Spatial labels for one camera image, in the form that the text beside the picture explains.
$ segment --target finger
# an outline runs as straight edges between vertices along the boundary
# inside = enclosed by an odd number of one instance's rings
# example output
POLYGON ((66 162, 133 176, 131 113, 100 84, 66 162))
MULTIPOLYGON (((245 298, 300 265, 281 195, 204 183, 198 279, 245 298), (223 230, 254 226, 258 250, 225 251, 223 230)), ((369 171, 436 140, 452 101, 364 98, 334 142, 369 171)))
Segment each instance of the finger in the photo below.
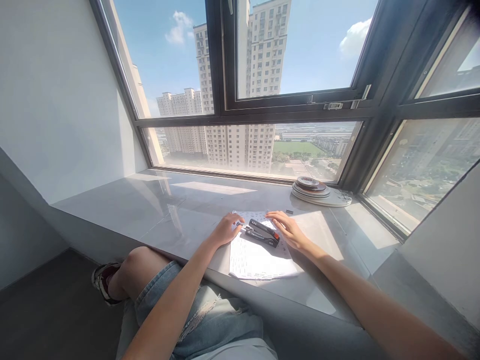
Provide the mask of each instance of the finger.
POLYGON ((288 237, 292 235, 284 228, 283 224, 280 221, 273 219, 271 222, 273 223, 273 225, 276 226, 278 231, 281 232, 283 236, 288 237))
POLYGON ((242 223, 245 223, 245 219, 237 213, 230 213, 227 216, 228 216, 228 220, 231 221, 232 224, 236 223, 237 221, 241 221, 242 223))
POLYGON ((233 237, 236 237, 237 234, 242 230, 242 225, 238 225, 234 230, 233 230, 233 237))
POLYGON ((268 217, 269 219, 275 219, 275 220, 277 220, 280 223, 285 224, 285 225, 288 225, 289 220, 290 220, 290 218, 288 216, 285 217, 285 216, 283 216, 279 213, 270 214, 270 215, 267 214, 266 217, 268 217))
POLYGON ((270 212, 267 212, 265 215, 266 218, 272 218, 273 216, 278 216, 284 219, 290 219, 290 217, 283 211, 270 211, 270 212))

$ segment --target black stapler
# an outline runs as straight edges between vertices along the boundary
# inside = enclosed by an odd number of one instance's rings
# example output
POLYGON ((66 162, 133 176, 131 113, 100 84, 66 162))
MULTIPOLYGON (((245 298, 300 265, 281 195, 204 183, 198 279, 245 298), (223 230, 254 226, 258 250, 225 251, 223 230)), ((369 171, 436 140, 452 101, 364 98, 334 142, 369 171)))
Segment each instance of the black stapler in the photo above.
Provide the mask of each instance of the black stapler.
POLYGON ((275 230, 253 219, 250 219, 248 225, 249 226, 245 225, 245 234, 247 236, 274 248, 278 246, 280 242, 280 236, 275 232, 275 230))

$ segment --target person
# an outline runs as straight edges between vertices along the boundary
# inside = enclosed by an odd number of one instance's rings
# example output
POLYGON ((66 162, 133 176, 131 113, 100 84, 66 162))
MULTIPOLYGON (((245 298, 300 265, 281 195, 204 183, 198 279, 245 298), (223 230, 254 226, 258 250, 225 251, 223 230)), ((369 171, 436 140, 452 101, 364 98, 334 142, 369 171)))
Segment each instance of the person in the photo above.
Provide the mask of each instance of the person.
MULTIPOLYGON (((463 359, 432 329, 368 281, 311 242, 282 211, 266 214, 292 248, 330 280, 361 325, 393 359, 463 359)), ((134 249, 120 265, 100 266, 94 285, 109 305, 130 298, 140 326, 123 359, 277 359, 262 320, 203 275, 215 251, 229 243, 245 220, 229 213, 181 268, 147 248, 134 249)))

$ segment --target hand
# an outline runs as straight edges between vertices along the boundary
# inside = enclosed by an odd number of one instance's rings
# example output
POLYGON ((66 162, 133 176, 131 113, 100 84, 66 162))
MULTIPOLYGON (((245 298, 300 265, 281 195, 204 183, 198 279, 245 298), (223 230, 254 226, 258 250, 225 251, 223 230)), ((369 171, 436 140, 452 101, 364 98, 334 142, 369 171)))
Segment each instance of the hand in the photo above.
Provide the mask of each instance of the hand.
POLYGON ((245 223, 243 217, 236 213, 229 212, 220 220, 215 230, 213 230, 211 235, 205 241, 211 243, 217 248, 228 244, 242 229, 242 225, 238 225, 234 230, 232 230, 232 224, 236 224, 238 221, 245 223))
POLYGON ((292 248, 302 250, 306 245, 312 243, 302 230, 300 230, 297 222, 283 211, 270 211, 265 217, 271 219, 278 231, 282 233, 288 245, 292 248))

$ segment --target marble surface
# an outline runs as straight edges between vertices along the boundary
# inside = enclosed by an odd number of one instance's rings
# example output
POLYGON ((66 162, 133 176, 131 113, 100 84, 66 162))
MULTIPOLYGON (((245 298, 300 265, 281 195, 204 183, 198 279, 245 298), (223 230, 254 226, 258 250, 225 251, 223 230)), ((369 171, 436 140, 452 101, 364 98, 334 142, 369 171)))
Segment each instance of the marble surface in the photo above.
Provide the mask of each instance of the marble surface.
MULTIPOLYGON (((358 202, 344 208, 306 203, 286 185, 145 170, 52 206, 146 245, 188 260, 226 213, 292 210, 305 234, 363 278, 372 274, 400 244, 358 202)), ((300 274, 276 280, 242 280, 301 305, 358 325, 330 282, 291 250, 300 274)), ((228 276, 229 245, 209 267, 228 276)))

